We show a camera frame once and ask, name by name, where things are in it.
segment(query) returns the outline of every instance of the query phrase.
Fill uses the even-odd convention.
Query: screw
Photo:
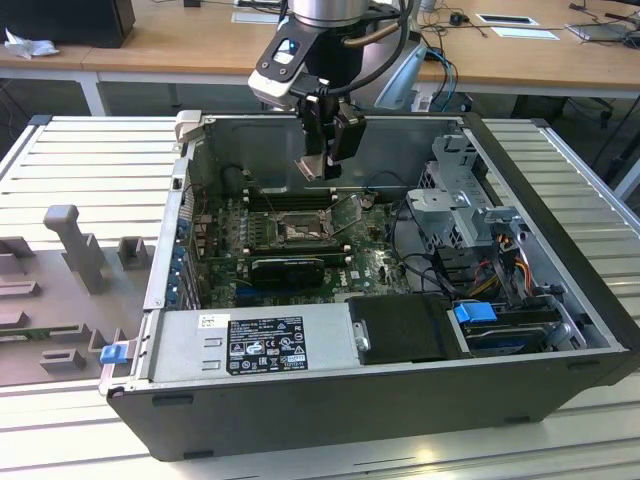
[[[357,337],[356,348],[359,352],[366,352],[369,350],[369,342],[367,342],[367,339],[364,337]]]

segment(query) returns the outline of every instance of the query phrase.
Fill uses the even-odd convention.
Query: warning label
[[[227,331],[231,375],[309,368],[302,317],[233,320]]]

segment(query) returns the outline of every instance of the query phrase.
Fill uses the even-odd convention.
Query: wooden desk
[[[529,16],[540,24],[536,28],[593,23],[589,15],[570,10],[569,3],[570,0],[447,0],[449,7],[462,8],[478,26],[487,24],[476,17],[477,13]],[[640,10],[598,0],[590,0],[588,7],[601,22],[610,21],[604,17],[606,12],[629,15]],[[446,27],[450,13],[439,9],[430,16],[421,15],[418,20],[423,24],[441,22]],[[504,92],[503,87],[516,87],[516,90],[517,87],[530,90],[543,87],[630,91],[630,96],[640,93],[640,50],[620,44],[582,43],[568,30],[552,31],[560,40],[501,38],[490,28],[482,31],[488,38],[483,38],[475,28],[448,28],[442,38],[447,58],[458,68],[459,88],[477,90],[486,86],[489,88],[484,91]],[[425,33],[425,37],[431,45],[438,46],[434,33]],[[440,65],[426,65],[421,79],[426,80],[429,73],[442,81]]]
[[[84,69],[248,76],[276,29],[273,24],[232,23],[231,5],[133,3],[136,23],[124,46],[94,48],[82,62]]]
[[[463,8],[477,25],[482,22],[475,13],[531,16],[547,28],[591,22],[588,15],[569,10],[569,0],[447,2]],[[185,9],[181,0],[133,3],[137,20],[122,48],[63,46],[59,56],[31,61],[0,51],[0,77],[77,81],[91,113],[105,115],[101,82],[246,84],[275,30],[274,25],[232,23],[231,5],[203,3],[201,8]],[[588,6],[603,21],[605,12],[634,11],[600,0],[590,0]],[[448,26],[449,12],[438,13],[430,21]],[[566,30],[553,32],[559,41],[500,38],[491,29],[483,31],[488,38],[473,28],[449,28],[443,37],[447,57],[458,68],[458,91],[628,98],[640,92],[640,51],[581,44]],[[425,36],[438,45],[435,34]],[[442,79],[441,66],[427,63],[418,87],[427,96]]]
[[[31,60],[11,55],[9,51],[0,48],[0,67],[82,70],[82,60],[91,51],[91,47],[76,45],[57,46],[60,53],[47,57],[33,57]]]

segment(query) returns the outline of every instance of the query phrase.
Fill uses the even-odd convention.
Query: blue wire
[[[438,52],[434,50],[429,50],[429,53],[431,53],[431,55],[433,55],[438,60],[440,60],[440,62],[442,62],[444,67],[447,69],[447,75],[449,76],[449,94],[447,95],[447,99],[445,100],[445,102],[442,104],[442,109],[441,109],[442,112],[445,112],[447,108],[447,104],[449,103],[449,101],[451,100],[451,97],[453,96],[453,88],[454,88],[453,69],[451,68],[451,63],[442,55],[440,55]]]

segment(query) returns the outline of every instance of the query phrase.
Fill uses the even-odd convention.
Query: green circuit board
[[[226,200],[203,229],[202,307],[333,303],[355,295],[408,293],[386,241],[391,215],[389,205],[373,203],[364,193],[343,194],[330,208],[304,211],[256,212],[241,200]],[[252,261],[273,251],[284,258],[322,259],[322,285],[305,291],[254,288]]]

